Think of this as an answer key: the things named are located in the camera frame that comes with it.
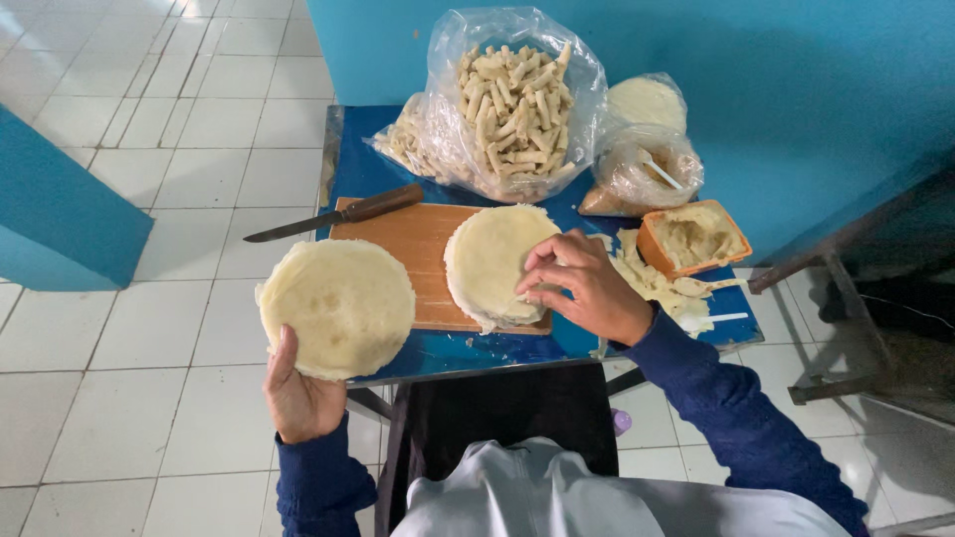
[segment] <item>clear plastic bag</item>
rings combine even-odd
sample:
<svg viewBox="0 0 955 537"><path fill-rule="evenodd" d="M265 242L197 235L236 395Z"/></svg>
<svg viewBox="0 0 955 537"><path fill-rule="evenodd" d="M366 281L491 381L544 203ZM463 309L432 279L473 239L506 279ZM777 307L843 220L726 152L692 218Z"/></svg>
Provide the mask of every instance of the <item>clear plastic bag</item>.
<svg viewBox="0 0 955 537"><path fill-rule="evenodd" d="M475 47L508 45L516 51L527 45L556 58L566 43L570 57L562 82L573 104L566 122L564 161L543 174L518 172L502 178L487 165L478 133L459 109L462 57ZM463 186L500 202L534 203L561 192L593 162L605 106L606 78L597 56L576 34L541 11L451 10L432 32L424 93L412 96L398 121L366 142L436 183Z"/></svg>
<svg viewBox="0 0 955 537"><path fill-rule="evenodd" d="M687 102L666 73L646 73L618 82L607 91L606 100L612 125L647 123L687 133Z"/></svg>
<svg viewBox="0 0 955 537"><path fill-rule="evenodd" d="M703 163L690 139L663 125L612 126L599 145L594 185L577 209L580 214L639 217L685 204L703 186ZM646 164L641 149L683 188L673 188Z"/></svg>

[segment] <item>navy blue sweater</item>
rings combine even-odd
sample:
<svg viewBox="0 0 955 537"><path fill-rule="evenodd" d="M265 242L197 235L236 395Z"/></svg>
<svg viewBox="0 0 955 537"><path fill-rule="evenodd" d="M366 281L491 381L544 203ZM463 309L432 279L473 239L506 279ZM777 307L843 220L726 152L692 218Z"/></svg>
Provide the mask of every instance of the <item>navy blue sweater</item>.
<svg viewBox="0 0 955 537"><path fill-rule="evenodd" d="M777 410L749 368L720 363L708 343L686 336L654 303L650 330L624 350L647 380L663 388L680 418L707 438L730 469L726 486L775 489L812 501L850 534L868 535L864 502L839 480L819 446ZM355 512L372 505L374 481L348 455L348 415L333 433L298 444L278 435L279 512L288 536L358 536Z"/></svg>

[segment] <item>fingers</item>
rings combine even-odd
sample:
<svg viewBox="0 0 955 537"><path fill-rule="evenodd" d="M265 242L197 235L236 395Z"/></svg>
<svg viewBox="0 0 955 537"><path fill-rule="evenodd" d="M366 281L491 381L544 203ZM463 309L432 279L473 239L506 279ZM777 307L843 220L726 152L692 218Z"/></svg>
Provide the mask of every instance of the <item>fingers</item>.
<svg viewBox="0 0 955 537"><path fill-rule="evenodd" d="M295 357L298 355L298 336L289 325L282 325L282 339L279 348L268 360L268 373L265 377L267 389L281 386L295 371Z"/></svg>
<svg viewBox="0 0 955 537"><path fill-rule="evenodd" d="M531 248L524 262L524 270L534 268L552 261L555 257L563 259L568 265L574 266L584 256L584 233L579 229L571 229L566 234L554 234Z"/></svg>
<svg viewBox="0 0 955 537"><path fill-rule="evenodd" d="M527 292L527 302L543 304L547 308L567 317L574 301L555 290L530 290Z"/></svg>
<svg viewBox="0 0 955 537"><path fill-rule="evenodd" d="M531 290L537 284L554 284L577 293L580 291L583 275L578 268L560 267L557 265L545 265L534 268L524 276L518 286L514 288L514 294L524 294Z"/></svg>

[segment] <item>bag of brown filling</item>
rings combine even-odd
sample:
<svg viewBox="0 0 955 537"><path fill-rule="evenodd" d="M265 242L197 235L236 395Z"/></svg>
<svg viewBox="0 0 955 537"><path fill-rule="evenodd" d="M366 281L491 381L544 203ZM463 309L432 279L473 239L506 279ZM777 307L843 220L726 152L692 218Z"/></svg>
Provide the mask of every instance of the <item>bag of brown filling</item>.
<svg viewBox="0 0 955 537"><path fill-rule="evenodd" d="M690 139L663 125L610 129L599 148L593 164L594 185L577 209L580 214L640 217L685 204L703 186L703 164ZM649 165L647 153L681 189Z"/></svg>

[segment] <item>blue wall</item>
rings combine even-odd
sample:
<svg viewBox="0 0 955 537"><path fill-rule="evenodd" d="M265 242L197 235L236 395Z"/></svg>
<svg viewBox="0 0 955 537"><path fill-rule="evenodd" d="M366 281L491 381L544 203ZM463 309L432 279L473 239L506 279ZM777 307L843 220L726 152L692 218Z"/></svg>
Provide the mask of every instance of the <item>blue wall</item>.
<svg viewBox="0 0 955 537"><path fill-rule="evenodd" d="M338 100L399 104L424 88L431 29L497 2L308 0ZM610 84L666 71L690 107L718 199L756 262L923 178L955 144L955 2L541 0Z"/></svg>

